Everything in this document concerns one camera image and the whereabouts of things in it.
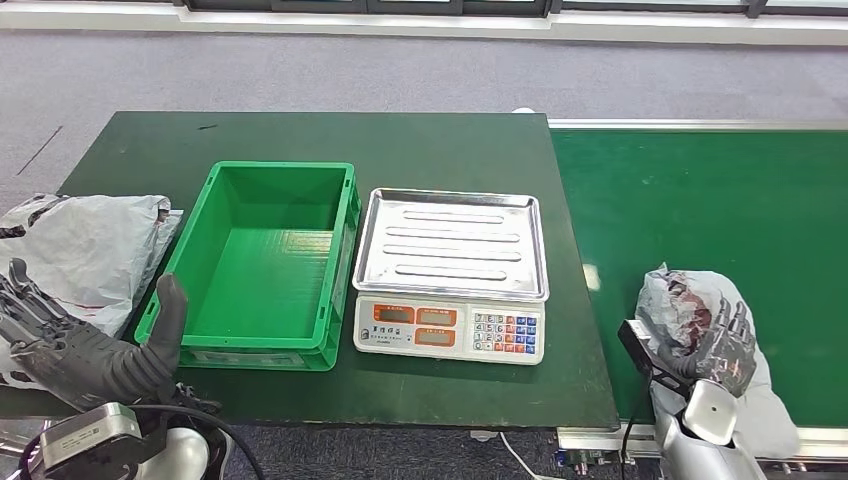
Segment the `plastic bag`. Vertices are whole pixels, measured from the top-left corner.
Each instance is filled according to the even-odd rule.
[[[159,195],[37,195],[0,218],[0,273],[14,257],[68,313],[115,336],[141,300],[182,211]],[[0,339],[0,384],[43,390]]]
[[[636,318],[654,333],[649,347],[656,351],[659,342],[672,347],[675,354],[687,355],[720,308],[721,298],[731,305],[744,301],[727,277],[715,272],[669,270],[665,264],[645,274],[639,292]],[[756,336],[754,314],[748,306],[748,318]],[[748,389],[737,401],[736,432],[755,457],[787,458],[800,447],[798,429],[780,398],[771,390],[771,374],[765,355],[756,347],[757,368]],[[685,401],[676,393],[653,385],[654,401],[669,411],[681,410]]]

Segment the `plastic crate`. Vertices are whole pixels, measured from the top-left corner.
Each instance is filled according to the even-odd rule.
[[[350,164],[216,164],[165,269],[189,300],[180,365],[333,368],[360,210]]]

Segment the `weighing scale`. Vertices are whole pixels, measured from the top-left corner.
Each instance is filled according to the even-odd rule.
[[[529,195],[378,188],[354,267],[371,353],[536,365],[548,279]]]

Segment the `stainless steel tray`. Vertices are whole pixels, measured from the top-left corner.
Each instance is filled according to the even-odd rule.
[[[548,298],[539,201],[529,195],[378,188],[353,274],[364,292]]]

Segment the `table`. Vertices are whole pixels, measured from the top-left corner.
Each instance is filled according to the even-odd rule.
[[[668,262],[736,283],[773,390],[797,425],[848,426],[848,125],[551,127],[580,254],[599,275],[592,306],[622,417],[641,379],[616,330],[633,314],[644,273]]]
[[[227,420],[617,428],[544,116],[119,112],[60,192],[161,193],[189,210],[219,160],[350,162],[363,201],[378,186],[532,194],[541,204],[551,290],[537,367],[359,353],[351,293],[328,373],[178,370],[178,380],[224,403]],[[2,398],[3,417],[70,413],[41,392]]]

